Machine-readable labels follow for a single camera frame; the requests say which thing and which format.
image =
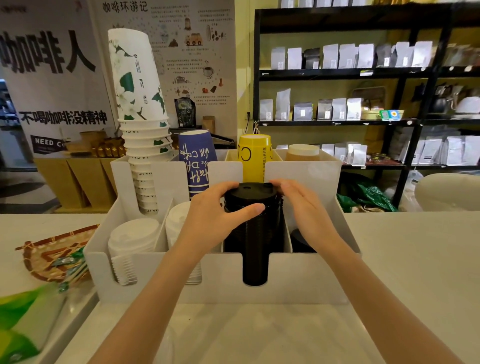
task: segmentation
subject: person's left hand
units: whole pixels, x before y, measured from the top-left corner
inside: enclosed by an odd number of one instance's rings
[[[193,197],[183,228],[174,247],[193,254],[200,260],[221,243],[240,224],[260,215],[264,204],[253,204],[235,212],[225,212],[220,198],[238,182],[223,182],[211,186]]]

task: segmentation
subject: metal shelving unit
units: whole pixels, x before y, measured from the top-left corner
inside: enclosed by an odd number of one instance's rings
[[[415,169],[480,170],[480,166],[412,166],[415,150],[424,125],[468,124],[480,125],[480,119],[426,119],[430,103],[439,78],[480,77],[480,67],[443,67],[446,47],[455,27],[480,26],[480,4],[472,2],[417,4],[391,6],[359,6],[330,8],[258,9],[255,10],[253,34],[253,120],[260,127],[271,126],[344,126],[386,125],[382,153],[387,153],[396,126],[413,126],[405,164],[370,164],[361,167],[344,165],[342,169],[375,170],[375,179],[380,179],[383,170],[399,170],[400,178],[393,204],[398,206],[403,194],[408,173]],[[408,41],[417,41],[421,29],[441,29],[437,52],[432,67],[422,68],[375,68],[333,70],[260,70],[260,35],[281,33],[313,33],[327,31],[409,29]],[[424,98],[415,119],[400,121],[259,121],[260,82],[271,81],[315,81],[338,79],[398,79],[391,109],[398,109],[402,100],[406,80],[425,78]]]

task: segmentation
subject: white banner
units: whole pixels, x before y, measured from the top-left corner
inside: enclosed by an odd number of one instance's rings
[[[86,0],[0,0],[0,62],[35,157],[115,131]]]
[[[178,125],[174,100],[190,97],[196,104],[197,125],[203,116],[213,115],[216,134],[237,140],[234,0],[92,3],[108,65],[109,29],[148,34],[170,125]]]

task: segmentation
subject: white countertop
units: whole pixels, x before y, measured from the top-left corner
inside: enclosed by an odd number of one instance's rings
[[[480,212],[346,214],[364,261],[465,363],[480,355]],[[84,364],[125,311],[98,304],[57,364]],[[383,363],[350,305],[179,304],[175,363]]]
[[[22,251],[15,248],[25,241],[51,236],[98,224],[105,215],[0,215],[0,297],[35,289],[44,282],[30,275],[23,264]],[[52,364],[75,335],[98,302],[91,281],[69,290],[67,301],[52,329],[45,348],[23,364]]]

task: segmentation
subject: hand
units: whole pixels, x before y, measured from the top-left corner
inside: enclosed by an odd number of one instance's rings
[[[271,180],[288,197],[298,228],[307,243],[322,254],[334,244],[342,242],[317,194],[294,180]]]
[[[196,195],[190,204],[183,228],[174,245],[202,259],[213,247],[221,243],[240,224],[258,216],[264,204],[253,204],[235,212],[225,212],[220,198],[238,182],[223,182]]]

